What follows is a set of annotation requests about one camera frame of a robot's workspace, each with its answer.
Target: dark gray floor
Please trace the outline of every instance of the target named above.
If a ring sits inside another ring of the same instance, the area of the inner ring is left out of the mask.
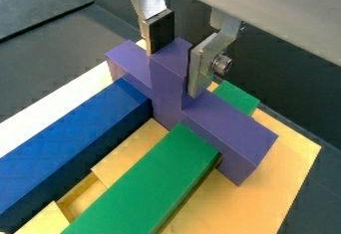
[[[0,44],[0,122],[104,59],[138,31],[97,5]]]
[[[93,0],[0,0],[0,41]]]

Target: gray panel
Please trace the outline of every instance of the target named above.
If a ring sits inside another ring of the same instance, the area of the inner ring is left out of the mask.
[[[251,26],[227,52],[227,79],[341,148],[341,68]]]
[[[0,122],[100,64],[138,31],[93,5],[0,44]]]
[[[0,0],[0,41],[93,0]]]

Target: blue block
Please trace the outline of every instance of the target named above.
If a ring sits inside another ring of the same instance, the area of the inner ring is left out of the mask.
[[[0,159],[0,231],[13,232],[152,116],[118,79]]]

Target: yellow block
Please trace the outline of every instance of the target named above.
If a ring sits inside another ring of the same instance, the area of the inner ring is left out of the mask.
[[[86,210],[94,200],[105,192],[105,190],[105,185],[93,173],[90,173],[76,184],[76,186],[57,201],[57,204],[69,221],[73,221],[77,216]]]
[[[60,234],[68,225],[69,221],[53,201],[18,229],[15,234]]]
[[[167,133],[168,131],[165,128],[151,118],[92,167],[92,172],[108,188],[152,149]]]
[[[213,170],[164,234],[276,233],[320,147],[260,110],[252,118],[279,135],[257,168],[240,187]]]

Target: wooden block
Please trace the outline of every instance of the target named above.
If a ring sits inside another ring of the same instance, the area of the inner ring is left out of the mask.
[[[102,160],[92,167],[106,188],[167,135],[165,128],[151,118]]]
[[[217,160],[179,124],[62,233],[155,233]]]
[[[69,225],[60,207],[54,201],[37,213],[15,234],[60,234]]]
[[[320,147],[260,110],[252,118],[279,135],[256,170],[240,187],[213,170],[163,234],[276,233]]]

